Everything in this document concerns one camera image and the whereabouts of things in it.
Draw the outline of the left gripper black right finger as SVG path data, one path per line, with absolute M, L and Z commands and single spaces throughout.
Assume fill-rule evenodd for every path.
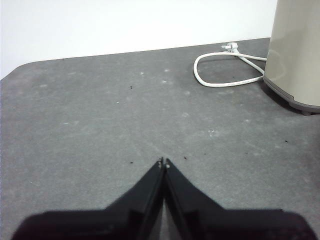
M 315 240 L 301 215 L 282 209 L 226 209 L 165 160 L 165 201 L 183 240 Z

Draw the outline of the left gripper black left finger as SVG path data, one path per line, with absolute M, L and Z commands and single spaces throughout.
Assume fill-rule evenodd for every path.
M 147 240 L 163 208 L 163 158 L 105 209 L 56 210 L 27 217 L 14 240 Z

